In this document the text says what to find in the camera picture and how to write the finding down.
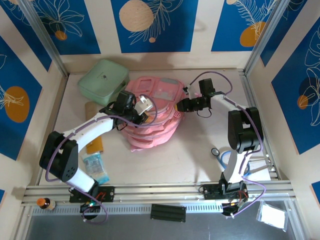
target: beige circle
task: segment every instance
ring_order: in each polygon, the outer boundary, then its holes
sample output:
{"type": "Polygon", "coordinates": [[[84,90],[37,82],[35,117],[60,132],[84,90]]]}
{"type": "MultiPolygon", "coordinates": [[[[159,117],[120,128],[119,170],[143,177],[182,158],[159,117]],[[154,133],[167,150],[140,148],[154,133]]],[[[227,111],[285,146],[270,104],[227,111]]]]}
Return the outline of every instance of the beige circle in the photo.
{"type": "Polygon", "coordinates": [[[226,3],[229,5],[235,4],[238,0],[226,0],[226,3]]]}
{"type": "Polygon", "coordinates": [[[154,37],[150,37],[150,38],[149,38],[149,42],[153,44],[153,43],[156,42],[156,39],[155,39],[154,37]]]}
{"type": "Polygon", "coordinates": [[[11,3],[13,3],[13,4],[15,4],[15,5],[18,5],[17,0],[8,0],[8,1],[11,2],[11,3]]]}
{"type": "Polygon", "coordinates": [[[154,14],[150,7],[141,0],[130,0],[119,12],[120,22],[130,32],[146,30],[154,22],[154,14]]]}

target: small bottle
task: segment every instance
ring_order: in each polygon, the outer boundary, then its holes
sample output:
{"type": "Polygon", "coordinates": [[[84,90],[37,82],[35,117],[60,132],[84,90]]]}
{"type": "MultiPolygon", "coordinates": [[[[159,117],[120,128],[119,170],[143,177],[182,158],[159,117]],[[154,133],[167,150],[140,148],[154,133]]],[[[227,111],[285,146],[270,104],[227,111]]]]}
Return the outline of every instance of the small bottle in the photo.
{"type": "Polygon", "coordinates": [[[50,200],[49,198],[39,198],[36,201],[36,204],[41,208],[41,209],[47,209],[47,210],[53,210],[56,207],[56,202],[54,200],[50,200]]]}

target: orange bottle cap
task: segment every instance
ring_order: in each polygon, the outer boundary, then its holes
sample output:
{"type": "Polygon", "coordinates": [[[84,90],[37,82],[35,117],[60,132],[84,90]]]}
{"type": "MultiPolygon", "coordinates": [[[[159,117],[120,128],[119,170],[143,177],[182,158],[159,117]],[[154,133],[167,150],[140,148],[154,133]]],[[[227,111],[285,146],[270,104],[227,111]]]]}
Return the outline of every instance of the orange bottle cap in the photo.
{"type": "Polygon", "coordinates": [[[39,198],[37,201],[36,201],[36,204],[39,206],[39,207],[42,207],[43,205],[46,204],[46,200],[44,198],[39,198]]]}

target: white paper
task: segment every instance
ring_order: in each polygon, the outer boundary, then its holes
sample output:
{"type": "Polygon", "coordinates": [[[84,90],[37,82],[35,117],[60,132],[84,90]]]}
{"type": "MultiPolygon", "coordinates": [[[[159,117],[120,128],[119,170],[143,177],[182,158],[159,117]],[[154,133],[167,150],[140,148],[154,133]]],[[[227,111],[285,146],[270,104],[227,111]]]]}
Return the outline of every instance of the white paper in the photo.
{"type": "Polygon", "coordinates": [[[261,222],[283,229],[285,227],[285,221],[286,214],[284,211],[273,208],[269,205],[262,206],[261,222]]]}

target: orange circle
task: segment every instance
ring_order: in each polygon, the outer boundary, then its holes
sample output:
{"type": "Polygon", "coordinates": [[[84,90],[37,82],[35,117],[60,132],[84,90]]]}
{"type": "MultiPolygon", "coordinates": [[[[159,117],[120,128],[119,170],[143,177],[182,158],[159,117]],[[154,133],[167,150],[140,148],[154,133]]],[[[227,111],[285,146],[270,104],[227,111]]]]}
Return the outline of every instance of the orange circle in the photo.
{"type": "Polygon", "coordinates": [[[308,98],[305,96],[305,95],[301,95],[299,98],[298,98],[298,107],[300,109],[306,109],[308,107],[308,98]]]}
{"type": "Polygon", "coordinates": [[[36,204],[39,206],[39,207],[42,207],[43,205],[46,204],[46,200],[44,198],[39,198],[37,201],[36,201],[36,204]]]}
{"type": "Polygon", "coordinates": [[[4,95],[6,115],[16,123],[23,123],[29,114],[30,102],[27,92],[19,86],[9,87],[4,95]]]}
{"type": "Polygon", "coordinates": [[[66,34],[65,32],[63,32],[63,31],[60,31],[60,30],[56,31],[56,32],[54,33],[54,35],[55,35],[55,37],[56,37],[57,39],[59,39],[59,40],[61,40],[61,41],[64,41],[64,40],[67,39],[67,34],[66,34]]]}
{"type": "Polygon", "coordinates": [[[155,39],[154,37],[150,37],[150,38],[149,38],[149,42],[153,44],[153,43],[156,42],[156,39],[155,39]]]}
{"type": "Polygon", "coordinates": [[[243,47],[253,47],[256,45],[258,37],[262,33],[266,23],[264,21],[259,21],[254,25],[247,27],[240,36],[240,44],[243,47]]]}

